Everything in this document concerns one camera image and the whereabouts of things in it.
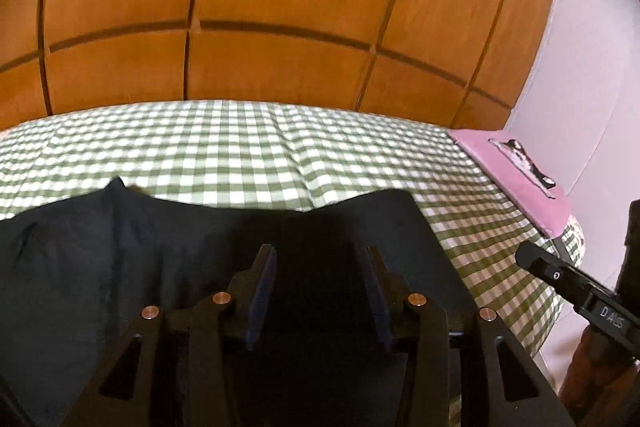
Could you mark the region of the black pants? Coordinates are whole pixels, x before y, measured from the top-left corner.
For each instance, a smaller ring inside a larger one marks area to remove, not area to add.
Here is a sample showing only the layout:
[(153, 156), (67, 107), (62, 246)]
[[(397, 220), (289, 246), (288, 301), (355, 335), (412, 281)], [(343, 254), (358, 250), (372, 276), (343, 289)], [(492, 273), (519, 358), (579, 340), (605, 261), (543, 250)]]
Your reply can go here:
[(389, 426), (401, 359), (378, 342), (359, 257), (448, 314), (470, 292), (404, 191), (309, 211), (168, 202), (114, 180), (1, 225), (1, 374), (39, 426), (56, 426), (128, 324), (149, 305), (188, 309), (227, 288), (262, 245), (277, 253), (250, 366), (233, 366), (243, 424)]

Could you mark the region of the black white item on pillow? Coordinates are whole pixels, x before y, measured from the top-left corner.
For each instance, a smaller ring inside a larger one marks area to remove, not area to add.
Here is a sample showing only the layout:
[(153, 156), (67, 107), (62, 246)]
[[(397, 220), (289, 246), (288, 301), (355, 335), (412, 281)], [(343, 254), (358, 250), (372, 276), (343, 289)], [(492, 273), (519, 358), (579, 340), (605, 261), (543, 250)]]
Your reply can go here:
[(506, 141), (489, 139), (488, 142), (510, 161), (521, 174), (524, 174), (529, 182), (538, 187), (544, 196), (555, 199), (551, 191), (556, 187), (556, 182), (537, 167), (520, 141), (517, 139)]

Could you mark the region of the orange wooden wardrobe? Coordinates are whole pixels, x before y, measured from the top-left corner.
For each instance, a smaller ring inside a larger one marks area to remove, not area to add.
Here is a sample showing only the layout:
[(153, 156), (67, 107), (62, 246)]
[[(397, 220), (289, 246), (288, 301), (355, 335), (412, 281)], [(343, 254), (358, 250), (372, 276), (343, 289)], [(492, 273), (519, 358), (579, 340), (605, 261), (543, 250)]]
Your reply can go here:
[(1, 124), (236, 100), (499, 129), (552, 0), (1, 0)]

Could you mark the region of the green checkered bed sheet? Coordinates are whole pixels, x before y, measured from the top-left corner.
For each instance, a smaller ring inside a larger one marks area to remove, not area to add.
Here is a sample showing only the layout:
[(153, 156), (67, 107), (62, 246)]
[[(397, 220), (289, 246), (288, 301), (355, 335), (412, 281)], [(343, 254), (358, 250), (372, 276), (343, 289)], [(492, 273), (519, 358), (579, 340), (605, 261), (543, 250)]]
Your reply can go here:
[(549, 247), (508, 196), (434, 124), (337, 109), (230, 101), (103, 107), (1, 135), (1, 213), (138, 182), (180, 202), (311, 209), (376, 188), (409, 191), (481, 305), (536, 353), (563, 301), (518, 269)]

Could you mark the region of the pink pillow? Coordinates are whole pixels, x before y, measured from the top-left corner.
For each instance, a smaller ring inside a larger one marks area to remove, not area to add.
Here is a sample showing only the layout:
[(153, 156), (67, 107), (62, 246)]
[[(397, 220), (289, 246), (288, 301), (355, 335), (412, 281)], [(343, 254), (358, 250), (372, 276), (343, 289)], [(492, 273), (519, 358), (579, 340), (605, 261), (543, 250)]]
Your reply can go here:
[(570, 220), (570, 206), (562, 187), (550, 176), (556, 182), (556, 187), (551, 191), (555, 199), (544, 196), (538, 187), (529, 182), (524, 174), (488, 142), (489, 139), (515, 139), (513, 136), (503, 130), (473, 129), (449, 129), (448, 134), (454, 143), (508, 195), (540, 233), (549, 239), (556, 239), (562, 235)]

